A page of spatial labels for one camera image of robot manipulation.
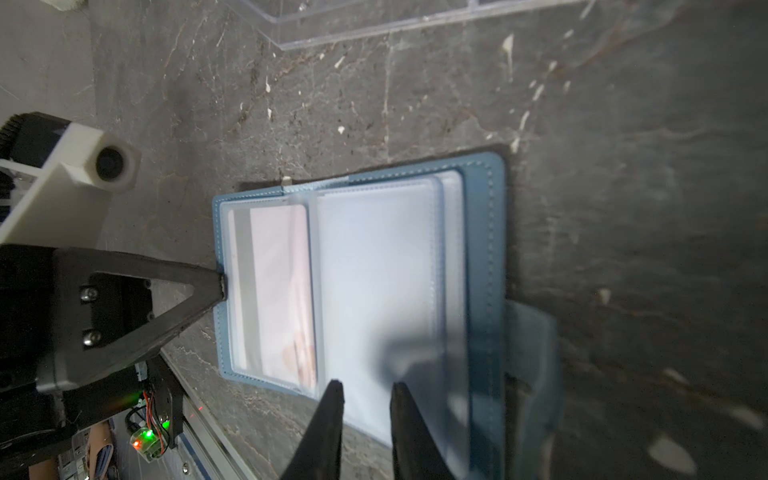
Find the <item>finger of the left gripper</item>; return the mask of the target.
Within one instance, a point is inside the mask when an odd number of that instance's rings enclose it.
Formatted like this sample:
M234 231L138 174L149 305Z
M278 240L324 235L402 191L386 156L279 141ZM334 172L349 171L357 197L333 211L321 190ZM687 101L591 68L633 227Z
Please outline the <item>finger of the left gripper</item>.
M51 346L37 367L37 390L68 391L156 355L194 321L226 299L225 276L200 266L123 252L62 248L52 253ZM188 285L192 295L147 324L108 344L85 344L93 330L82 290L94 274Z

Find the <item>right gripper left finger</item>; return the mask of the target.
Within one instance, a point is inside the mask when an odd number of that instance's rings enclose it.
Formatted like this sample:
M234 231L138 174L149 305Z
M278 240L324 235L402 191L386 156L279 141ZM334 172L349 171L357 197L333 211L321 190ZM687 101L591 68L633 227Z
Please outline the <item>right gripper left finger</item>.
M331 380L281 479L340 478L343 414L343 384Z

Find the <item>clear acrylic organizer tray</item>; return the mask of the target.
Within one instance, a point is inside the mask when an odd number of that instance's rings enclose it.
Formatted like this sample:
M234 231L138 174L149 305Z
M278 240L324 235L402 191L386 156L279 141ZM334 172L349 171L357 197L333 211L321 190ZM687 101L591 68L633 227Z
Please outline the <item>clear acrylic organizer tray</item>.
M225 4L272 44L288 51L492 18L561 3L552 0L233 0Z

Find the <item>blue leather card holder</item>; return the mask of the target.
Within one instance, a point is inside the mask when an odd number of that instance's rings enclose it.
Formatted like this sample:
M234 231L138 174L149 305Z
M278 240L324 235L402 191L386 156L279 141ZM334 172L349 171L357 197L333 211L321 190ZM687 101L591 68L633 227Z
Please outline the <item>blue leather card holder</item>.
M391 392L402 382L454 478L547 478L563 401L557 327L505 296L506 203L506 165L491 151L215 197L221 375L317 404L338 380L344 425L391 449ZM307 211L310 392L232 369L226 216L259 204Z

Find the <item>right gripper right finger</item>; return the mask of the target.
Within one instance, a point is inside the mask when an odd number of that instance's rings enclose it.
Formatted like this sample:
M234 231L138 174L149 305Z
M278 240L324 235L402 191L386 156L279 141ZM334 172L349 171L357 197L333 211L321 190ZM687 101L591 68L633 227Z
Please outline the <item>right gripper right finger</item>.
M395 479L454 479L405 383L392 387L390 419Z

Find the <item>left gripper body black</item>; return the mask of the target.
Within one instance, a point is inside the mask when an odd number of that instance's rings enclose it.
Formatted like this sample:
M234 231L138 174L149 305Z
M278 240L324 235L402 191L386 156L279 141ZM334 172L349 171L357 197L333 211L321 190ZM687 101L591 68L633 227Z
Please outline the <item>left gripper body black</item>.
M115 414L141 411L134 445L151 456L172 448L181 431L182 389L159 352L94 383L37 390L37 367L51 346L52 253L62 248L1 249L1 470L22 474L69 449L72 438ZM108 344L163 313L153 310L153 280L94 274L82 290L93 330L85 344Z

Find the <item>card with black stripe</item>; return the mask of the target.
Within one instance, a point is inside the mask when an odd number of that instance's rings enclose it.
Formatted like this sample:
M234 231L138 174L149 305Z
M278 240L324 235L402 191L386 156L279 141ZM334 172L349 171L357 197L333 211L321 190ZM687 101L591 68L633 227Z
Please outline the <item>card with black stripe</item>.
M232 369L310 392L317 373L306 208L259 204L226 220Z

